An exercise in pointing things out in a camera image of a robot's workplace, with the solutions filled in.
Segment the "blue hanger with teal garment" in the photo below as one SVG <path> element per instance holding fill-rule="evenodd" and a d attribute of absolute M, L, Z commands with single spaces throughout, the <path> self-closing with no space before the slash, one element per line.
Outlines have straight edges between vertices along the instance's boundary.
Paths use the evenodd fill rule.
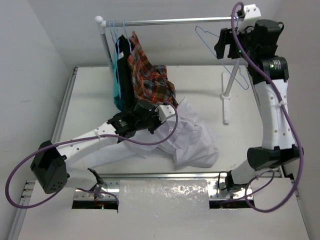
<path fill-rule="evenodd" d="M 116 39 L 112 33 L 112 25 L 111 25 L 111 21 L 109 20 L 108 21 L 108 26 L 109 26 L 109 32 L 110 32 L 110 35 L 111 35 L 111 39 L 112 39 L 112 42 L 114 45 L 116 45 Z"/>

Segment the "blue hanger with black garment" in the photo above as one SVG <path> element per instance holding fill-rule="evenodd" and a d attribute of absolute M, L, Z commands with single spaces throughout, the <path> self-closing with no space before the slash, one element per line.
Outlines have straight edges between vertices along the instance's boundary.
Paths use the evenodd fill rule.
<path fill-rule="evenodd" d="M 119 46 L 119 32 L 118 32 L 118 28 L 116 27 L 116 20 L 113 21 L 112 29 L 113 29 L 113 33 L 114 33 L 114 37 L 115 37 L 114 45 L 116 47 L 118 47 Z"/>

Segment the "white shirt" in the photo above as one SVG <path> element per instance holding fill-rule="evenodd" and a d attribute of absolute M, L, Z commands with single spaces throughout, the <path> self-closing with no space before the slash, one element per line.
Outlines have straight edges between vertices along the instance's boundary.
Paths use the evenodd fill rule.
<path fill-rule="evenodd" d="M 154 134 L 138 131 L 132 142 L 125 140 L 85 156 L 84 165 L 94 168 L 132 156 L 146 159 L 160 149 L 171 156 L 175 168 L 211 168 L 220 156 L 214 134 L 186 97 L 177 112 L 178 117 L 168 119 Z"/>

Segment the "black garment on hanger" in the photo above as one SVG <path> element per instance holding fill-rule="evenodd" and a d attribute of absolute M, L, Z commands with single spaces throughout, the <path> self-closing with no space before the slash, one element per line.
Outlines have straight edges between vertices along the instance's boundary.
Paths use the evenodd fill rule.
<path fill-rule="evenodd" d="M 118 96 L 115 99 L 116 107 L 122 112 L 135 106 L 137 99 L 132 80 L 132 70 L 128 64 L 133 44 L 121 35 L 116 44 L 116 76 L 118 79 Z"/>

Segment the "teal garment on hanger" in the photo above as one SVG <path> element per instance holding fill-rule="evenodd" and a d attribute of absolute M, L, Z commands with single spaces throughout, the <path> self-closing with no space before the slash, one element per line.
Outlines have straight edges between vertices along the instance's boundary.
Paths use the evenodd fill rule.
<path fill-rule="evenodd" d="M 119 75 L 118 75 L 118 66 L 117 66 L 117 60 L 118 60 L 118 54 L 117 51 L 114 51 L 114 63 L 112 68 L 112 74 L 113 74 L 113 103 L 116 106 L 118 110 L 121 112 L 125 110 L 125 104 L 124 100 L 121 98 L 121 86 L 119 83 Z"/>

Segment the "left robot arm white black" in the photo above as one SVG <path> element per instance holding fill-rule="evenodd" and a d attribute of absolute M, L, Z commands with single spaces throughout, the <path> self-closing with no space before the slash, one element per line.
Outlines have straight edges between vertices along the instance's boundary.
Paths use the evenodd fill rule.
<path fill-rule="evenodd" d="M 140 99 L 134 107 L 117 113 L 101 126 L 76 137 L 70 143 L 53 146 L 45 141 L 39 146 L 30 169 L 46 194 L 64 187 L 91 190 L 99 177 L 93 170 L 79 170 L 73 164 L 104 148 L 113 146 L 122 138 L 132 138 L 137 131 L 155 132 L 168 118 L 175 115 L 170 105 L 155 106 Z"/>

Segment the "metal mounting rail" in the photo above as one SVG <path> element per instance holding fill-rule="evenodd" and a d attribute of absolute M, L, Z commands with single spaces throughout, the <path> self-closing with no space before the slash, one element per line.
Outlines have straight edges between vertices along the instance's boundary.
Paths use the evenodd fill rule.
<path fill-rule="evenodd" d="M 227 173 L 174 173 L 174 174 L 109 174 L 103 176 L 103 185 L 98 190 L 90 192 L 76 189 L 73 194 L 72 207 L 74 209 L 116 209 L 120 195 L 127 193 L 125 182 L 132 180 L 135 187 L 142 187 L 142 192 L 150 191 L 152 194 L 164 194 L 165 197 L 174 195 L 185 196 L 205 194 L 211 208 L 245 208 L 247 202 L 254 202 L 254 194 L 266 188 L 272 181 L 281 178 L 282 174 L 275 170 L 261 173 L 259 177 L 267 182 L 259 187 L 251 185 L 236 186 L 227 190 Z"/>

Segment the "clothes rack metal white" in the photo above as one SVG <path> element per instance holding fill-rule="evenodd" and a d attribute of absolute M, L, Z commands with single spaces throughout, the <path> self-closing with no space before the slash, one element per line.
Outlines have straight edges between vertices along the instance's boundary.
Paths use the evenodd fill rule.
<path fill-rule="evenodd" d="M 158 19 L 158 20 L 132 20 L 113 23 L 107 23 L 103 17 L 96 16 L 95 22 L 99 29 L 99 33 L 105 48 L 107 55 L 109 70 L 112 73 L 115 61 L 112 59 L 111 51 L 109 48 L 106 29 L 112 27 L 132 27 L 132 26 L 157 26 L 157 25 L 178 25 L 178 24 L 189 24 L 189 23 L 214 23 L 214 22 L 232 22 L 239 24 L 243 21 L 244 17 L 198 17 L 198 18 L 178 18 L 178 19 Z M 229 125 L 231 122 L 231 89 L 234 81 L 236 80 L 236 75 L 241 71 L 239 61 L 236 60 L 232 70 L 226 70 L 221 75 L 221 86 L 222 93 L 220 99 L 222 101 L 222 120 L 224 125 Z"/>

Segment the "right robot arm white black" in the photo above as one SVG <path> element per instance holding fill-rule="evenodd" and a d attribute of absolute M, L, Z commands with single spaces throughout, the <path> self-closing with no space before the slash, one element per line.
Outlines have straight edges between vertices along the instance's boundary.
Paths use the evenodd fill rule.
<path fill-rule="evenodd" d="M 258 171 L 290 163 L 301 154 L 283 113 L 288 109 L 289 69 L 287 60 L 276 55 L 277 41 L 283 30 L 282 22 L 260 19 L 236 32 L 241 48 L 230 28 L 221 29 L 214 46 L 219 59 L 224 56 L 226 46 L 230 47 L 228 58 L 238 59 L 247 53 L 251 59 L 247 72 L 262 121 L 262 145 L 250 147 L 246 160 L 227 173 L 227 191 L 243 188 Z"/>

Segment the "blue wire hanger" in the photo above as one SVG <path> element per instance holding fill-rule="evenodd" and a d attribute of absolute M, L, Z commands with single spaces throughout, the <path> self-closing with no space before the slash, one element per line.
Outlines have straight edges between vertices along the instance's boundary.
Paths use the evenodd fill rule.
<path fill-rule="evenodd" d="M 203 44 L 206 46 L 206 48 L 209 50 L 209 52 L 217 59 L 217 54 L 214 51 L 214 46 L 213 44 L 209 44 L 206 40 L 205 40 L 205 36 L 214 36 L 215 38 L 218 38 L 219 35 L 212 33 L 208 30 L 203 29 L 202 27 L 200 27 L 199 25 L 196 25 L 194 28 L 195 33 L 197 34 L 197 36 L 201 39 L 201 41 L 203 42 Z M 235 64 L 235 70 L 236 73 L 232 73 L 227 67 L 226 65 L 222 62 L 222 60 L 218 60 L 218 62 L 223 66 L 223 68 L 226 70 L 227 73 L 229 73 L 229 75 L 231 77 L 235 77 L 237 74 L 240 75 L 240 77 L 242 78 L 242 80 L 239 80 L 237 78 L 234 78 L 234 80 L 238 83 L 238 85 L 243 89 L 243 90 L 248 90 L 249 89 L 249 82 L 248 82 L 248 78 L 245 77 L 242 74 L 241 68 L 240 68 L 240 64 L 238 60 L 234 61 Z"/>

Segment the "plaid shirt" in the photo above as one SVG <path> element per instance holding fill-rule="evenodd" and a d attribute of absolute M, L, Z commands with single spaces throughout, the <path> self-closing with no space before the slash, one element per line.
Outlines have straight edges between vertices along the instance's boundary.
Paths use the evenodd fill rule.
<path fill-rule="evenodd" d="M 147 100 L 155 105 L 170 102 L 177 107 L 176 89 L 168 80 L 167 67 L 153 65 L 149 61 L 135 32 L 132 32 L 129 40 L 133 49 L 127 58 L 127 64 L 135 98 Z"/>

